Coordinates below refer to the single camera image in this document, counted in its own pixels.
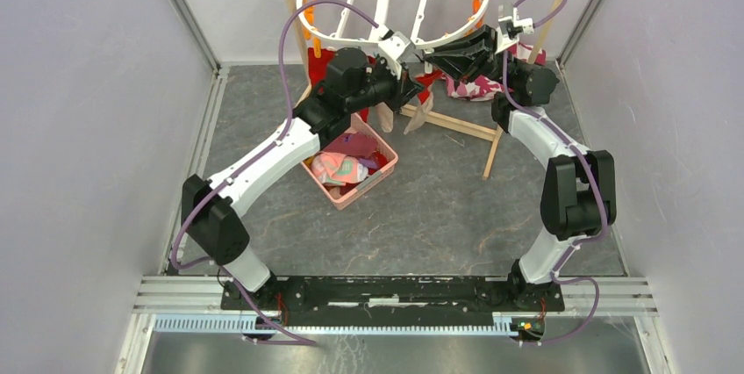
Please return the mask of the red sock with white pompom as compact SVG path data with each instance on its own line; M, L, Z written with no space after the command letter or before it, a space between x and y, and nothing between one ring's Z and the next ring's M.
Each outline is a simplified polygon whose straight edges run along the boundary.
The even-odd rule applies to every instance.
M369 114L370 114L370 109L368 107L358 111L359 117L365 123L368 123Z

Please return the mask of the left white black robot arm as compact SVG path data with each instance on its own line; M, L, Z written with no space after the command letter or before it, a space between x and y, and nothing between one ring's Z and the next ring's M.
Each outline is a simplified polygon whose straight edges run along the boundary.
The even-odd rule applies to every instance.
M226 169L182 185L183 234L242 286L241 297L254 310L275 301L272 271L250 247L242 216L272 184L303 160L340 137L353 114L385 104L396 111L423 86L406 63L411 50L379 47L374 59L359 48L336 51L307 98L291 110L271 137Z

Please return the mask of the beige sock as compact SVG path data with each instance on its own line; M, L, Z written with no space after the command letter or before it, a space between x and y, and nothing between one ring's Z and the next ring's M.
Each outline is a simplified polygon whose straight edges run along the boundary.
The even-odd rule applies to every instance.
M421 73L416 76L416 80L424 86L424 90L417 95L418 104L415 107L410 121L404 129L404 134L411 133L424 125L427 116L433 108L433 98L431 92L431 84L433 83L432 76L433 73Z

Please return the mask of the plain red sock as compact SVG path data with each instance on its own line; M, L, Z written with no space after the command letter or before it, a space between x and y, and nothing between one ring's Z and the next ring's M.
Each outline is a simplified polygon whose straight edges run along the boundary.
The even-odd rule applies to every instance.
M328 48L320 49L320 56L317 57L315 49L309 47L308 55L308 75L310 77L311 88L315 87L326 77L326 68L331 59L336 55L336 51Z

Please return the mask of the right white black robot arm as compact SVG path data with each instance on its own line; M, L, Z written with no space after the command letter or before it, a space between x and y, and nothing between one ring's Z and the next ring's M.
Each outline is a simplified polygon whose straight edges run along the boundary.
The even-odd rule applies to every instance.
M558 276L584 244L608 234L617 216L614 158L572 139L546 113L559 79L549 68L520 60L500 43L497 29L484 26L452 43L427 50L424 62L455 82L479 77L500 83L491 117L522 143L545 170L540 198L542 229L511 268L502 289L519 311L548 302L559 291Z

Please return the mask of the maroon purple sock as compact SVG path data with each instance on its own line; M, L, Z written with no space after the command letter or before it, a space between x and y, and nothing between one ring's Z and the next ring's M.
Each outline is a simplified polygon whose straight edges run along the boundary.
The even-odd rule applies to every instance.
M376 151L377 142L363 133L344 133L336 148L344 155L368 158Z

